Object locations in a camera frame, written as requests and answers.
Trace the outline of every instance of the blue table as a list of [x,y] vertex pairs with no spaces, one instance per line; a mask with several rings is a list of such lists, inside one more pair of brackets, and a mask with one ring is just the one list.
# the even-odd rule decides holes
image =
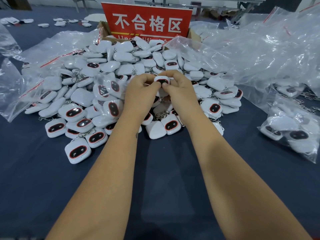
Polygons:
[[[83,9],[80,14],[71,7],[33,9],[0,11],[0,18],[35,20],[8,27],[23,50],[60,31],[89,32],[96,26],[54,26],[53,18],[84,18]],[[39,23],[50,27],[39,28]],[[224,137],[306,230],[320,237],[319,164],[304,161],[263,136],[256,127],[266,116],[243,98],[239,112],[221,119]],[[88,159],[72,165],[64,152],[70,139],[48,138],[46,121],[37,119],[22,113],[8,123],[0,116],[0,237],[45,237],[102,150],[94,149]],[[186,128],[158,140],[150,140],[145,129],[139,134],[125,239],[224,239]]]

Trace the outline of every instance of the white chinese character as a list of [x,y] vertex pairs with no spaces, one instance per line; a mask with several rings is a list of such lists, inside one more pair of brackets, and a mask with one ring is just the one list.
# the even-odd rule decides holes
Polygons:
[[124,25],[123,25],[123,22],[124,22],[127,26],[129,26],[129,23],[126,20],[122,19],[122,17],[127,17],[128,15],[126,15],[126,14],[116,14],[116,13],[113,13],[112,15],[116,16],[116,17],[119,17],[118,21],[115,23],[115,25],[118,25],[119,23],[121,23],[121,27],[125,28]]
[[174,33],[181,33],[180,28],[179,28],[179,24],[181,23],[180,21],[182,21],[182,18],[169,18],[169,32],[174,32]]
[[156,27],[156,31],[163,32],[164,24],[162,23],[164,18],[160,18],[160,16],[157,16],[157,19],[154,19],[153,15],[151,15],[151,18],[149,19],[151,21],[150,27],[152,28],[152,31],[154,31],[154,26]]
[[147,22],[146,20],[143,20],[143,18],[137,14],[136,17],[132,20],[132,22],[136,22],[136,23],[142,23],[142,24],[134,24],[134,28],[136,30],[140,29],[140,30],[145,30],[144,28],[144,24]]

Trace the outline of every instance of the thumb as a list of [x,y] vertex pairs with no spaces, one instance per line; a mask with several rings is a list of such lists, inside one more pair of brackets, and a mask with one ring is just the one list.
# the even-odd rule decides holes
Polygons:
[[162,88],[164,91],[166,91],[169,94],[173,94],[173,90],[176,88],[173,85],[169,85],[168,83],[163,83]]
[[157,94],[159,88],[161,88],[161,83],[158,81],[155,81],[153,83],[151,83],[150,86],[148,86],[146,89],[148,90],[148,92],[154,94],[154,96]]

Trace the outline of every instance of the forearm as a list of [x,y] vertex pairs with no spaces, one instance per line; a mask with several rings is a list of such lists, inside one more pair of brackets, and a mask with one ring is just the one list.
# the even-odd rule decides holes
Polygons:
[[224,140],[211,121],[202,114],[195,121],[197,123],[187,128],[210,203],[225,237],[310,239],[282,201]]
[[123,114],[47,240],[123,239],[128,221],[139,122]]

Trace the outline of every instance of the person's right hand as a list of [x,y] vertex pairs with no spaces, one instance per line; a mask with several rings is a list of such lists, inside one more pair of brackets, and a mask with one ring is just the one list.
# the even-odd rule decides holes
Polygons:
[[174,78],[174,80],[170,80],[170,85],[163,83],[162,88],[169,93],[171,103],[184,125],[188,127],[194,121],[195,116],[204,115],[191,81],[181,72],[168,70],[161,72],[158,76]]

